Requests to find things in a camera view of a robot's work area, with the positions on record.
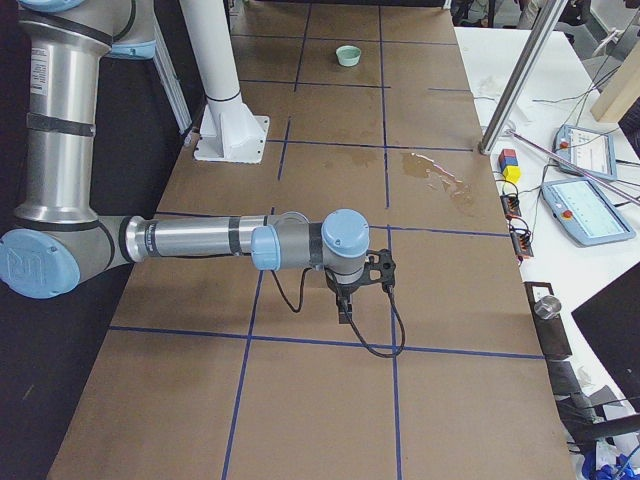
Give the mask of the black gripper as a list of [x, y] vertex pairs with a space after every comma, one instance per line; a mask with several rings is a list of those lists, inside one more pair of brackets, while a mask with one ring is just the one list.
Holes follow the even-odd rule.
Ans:
[[351, 295], [360, 287], [369, 284], [367, 273], [363, 273], [357, 280], [350, 283], [340, 283], [337, 274], [331, 269], [325, 269], [325, 279], [327, 287], [337, 296], [336, 306], [338, 309], [338, 321], [348, 323], [353, 317], [353, 305]]

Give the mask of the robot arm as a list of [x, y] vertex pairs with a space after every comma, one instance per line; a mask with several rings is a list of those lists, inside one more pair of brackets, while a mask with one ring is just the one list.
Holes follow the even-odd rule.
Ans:
[[364, 189], [343, 164], [276, 179], [279, 148], [261, 161], [190, 162], [176, 183], [184, 136], [175, 128], [154, 43], [151, 2], [78, 1], [55, 12], [1, 5], [1, 323], [66, 328], [107, 323], [132, 266], [160, 266], [146, 297], [162, 318], [184, 311], [203, 271], [226, 303], [256, 277], [253, 228], [310, 215], [295, 250], [306, 270], [331, 258], [320, 223]]

